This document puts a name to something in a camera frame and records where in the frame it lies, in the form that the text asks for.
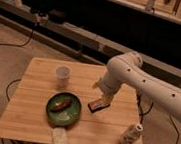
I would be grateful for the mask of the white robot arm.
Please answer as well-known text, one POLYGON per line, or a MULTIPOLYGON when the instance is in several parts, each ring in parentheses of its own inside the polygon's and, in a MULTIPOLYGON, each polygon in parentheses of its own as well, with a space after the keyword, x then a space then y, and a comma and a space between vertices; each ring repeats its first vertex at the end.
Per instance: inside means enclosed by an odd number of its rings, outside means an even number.
POLYGON ((126 83, 144 92, 181 122, 181 89, 149 75, 141 69, 142 65, 143 59, 135 51, 114 56, 107 62, 106 73, 99 79, 98 87, 105 95, 113 96, 126 83))

